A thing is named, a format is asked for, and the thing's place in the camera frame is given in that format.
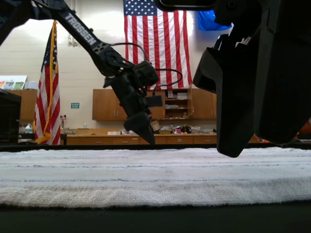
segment white towel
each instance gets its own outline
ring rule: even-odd
[[[0,152],[0,204],[217,206],[311,200],[311,150]]]

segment white stripe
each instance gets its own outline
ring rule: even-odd
[[[175,27],[174,27],[174,12],[168,12],[169,18],[169,32],[170,32],[170,51],[171,51],[171,68],[177,69],[177,54],[176,54],[176,41],[175,41]],[[177,73],[171,72],[172,83],[177,81]],[[178,84],[174,84],[173,88],[178,88]]]
[[[55,110],[55,107],[56,107],[57,102],[58,102],[58,99],[59,99],[59,95],[60,95],[60,93],[59,93],[59,84],[58,84],[58,86],[57,86],[57,88],[56,88],[56,90],[55,90],[55,93],[54,93],[54,95],[53,95],[52,111],[51,111],[51,113],[53,113],[54,110]]]
[[[133,30],[132,30],[132,17],[128,16],[127,17],[127,40],[128,42],[132,43],[133,42]],[[130,62],[133,62],[133,46],[129,45],[128,46],[128,60]]]
[[[189,86],[188,83],[188,69],[185,51],[185,41],[184,41],[184,13],[179,11],[179,28],[180,28],[180,61],[183,73],[184,86]]]
[[[142,16],[137,16],[137,43],[140,46],[144,46],[144,30],[143,30],[143,21],[142,21]],[[144,56],[143,52],[141,51],[140,48],[138,48],[138,63],[141,63],[144,61]]]
[[[164,20],[163,20],[163,12],[158,10],[158,30],[159,30],[159,52],[160,52],[160,68],[166,68],[166,58],[165,58],[165,34],[164,34]],[[166,71],[160,72],[160,83],[166,84]]]
[[[61,119],[60,119],[60,113],[55,121],[55,124],[54,124],[54,127],[52,128],[51,130],[51,138],[47,141],[47,143],[49,145],[51,145],[56,137],[56,134],[57,134],[57,131],[60,127],[60,124],[61,124]]]
[[[40,89],[40,94],[41,94],[41,99],[42,99],[42,106],[43,106],[43,111],[44,111],[44,118],[45,121],[47,121],[47,114],[48,114],[48,96],[47,96],[47,91],[45,88],[45,69],[43,69],[43,73],[41,75],[41,89]]]
[[[43,132],[42,132],[42,128],[41,128],[39,108],[38,108],[37,104],[35,104],[35,118],[36,118],[35,132],[37,133],[38,138],[41,138],[41,137],[43,137]]]
[[[153,17],[148,17],[148,40],[149,40],[149,62],[153,67],[156,66],[155,57],[155,31],[154,31],[154,19]]]

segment cabinet drawer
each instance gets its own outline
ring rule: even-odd
[[[138,137],[114,137],[112,138],[113,145],[139,145]]]
[[[194,144],[216,144],[217,136],[195,136],[193,137]]]
[[[192,136],[170,136],[166,137],[167,144],[192,144]]]
[[[146,142],[144,139],[141,137],[139,138],[139,144],[140,145],[149,145],[148,142]],[[156,145],[163,145],[166,144],[166,137],[155,137],[155,144]]]
[[[67,145],[112,145],[111,137],[72,137],[67,138]]]

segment shelf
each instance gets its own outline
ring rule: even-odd
[[[165,99],[165,101],[187,101],[188,99],[185,100],[179,100],[179,99]]]
[[[188,108],[166,108],[166,110],[180,110],[180,109],[187,110]]]

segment wooden cabinet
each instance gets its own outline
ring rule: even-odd
[[[152,96],[152,91],[148,91],[147,96]],[[152,112],[151,117],[152,119],[165,119],[165,91],[157,91],[156,96],[162,97],[163,106],[150,108]]]
[[[141,137],[139,138],[139,144],[140,145],[149,145],[149,143],[146,142]],[[166,137],[155,137],[155,144],[156,145],[165,145],[166,144]]]
[[[68,137],[67,145],[112,145],[111,137]]]
[[[112,138],[113,145],[139,145],[138,137],[113,137]]]
[[[217,136],[195,136],[193,137],[194,144],[216,144]]]
[[[192,136],[170,136],[166,138],[166,144],[192,144]]]
[[[125,112],[125,110],[123,109],[123,107],[120,106],[120,102],[119,102],[119,99],[117,98],[117,96],[115,95],[115,98],[116,98],[116,117],[115,119],[116,120],[126,120],[127,119],[127,114]]]
[[[21,96],[20,121],[33,121],[35,118],[35,103],[37,90],[11,90],[12,94]]]
[[[155,136],[156,145],[189,145],[189,144],[216,144],[216,135],[170,135]],[[260,143],[253,136],[249,143]],[[138,136],[105,136],[105,137],[70,137],[67,138],[67,145],[149,145],[144,139]]]
[[[93,120],[115,120],[117,99],[112,89],[93,90]]]
[[[214,117],[213,95],[211,92],[192,89],[192,119],[212,120]]]

